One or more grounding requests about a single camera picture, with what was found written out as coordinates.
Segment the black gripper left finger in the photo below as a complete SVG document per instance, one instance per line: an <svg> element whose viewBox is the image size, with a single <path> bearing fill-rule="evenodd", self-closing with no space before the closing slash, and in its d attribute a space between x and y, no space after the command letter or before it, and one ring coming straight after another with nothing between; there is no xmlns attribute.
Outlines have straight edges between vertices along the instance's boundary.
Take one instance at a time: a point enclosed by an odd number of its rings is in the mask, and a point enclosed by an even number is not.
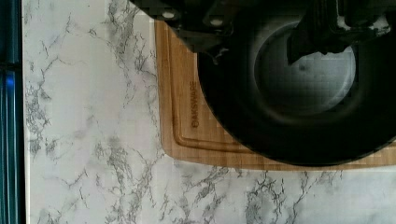
<svg viewBox="0 0 396 224"><path fill-rule="evenodd" d="M228 49L233 21L249 8L249 0L129 0L156 21L168 25L194 53L208 55L214 64Z"/></svg>

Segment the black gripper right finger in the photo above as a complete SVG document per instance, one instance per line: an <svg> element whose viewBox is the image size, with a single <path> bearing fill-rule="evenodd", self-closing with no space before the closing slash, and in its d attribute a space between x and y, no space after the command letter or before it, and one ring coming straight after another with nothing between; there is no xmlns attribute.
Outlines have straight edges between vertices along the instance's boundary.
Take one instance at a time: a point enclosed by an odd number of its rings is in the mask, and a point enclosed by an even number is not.
<svg viewBox="0 0 396 224"><path fill-rule="evenodd" d="M347 47L388 34L395 0L313 0L287 42L288 63L320 52Z"/></svg>

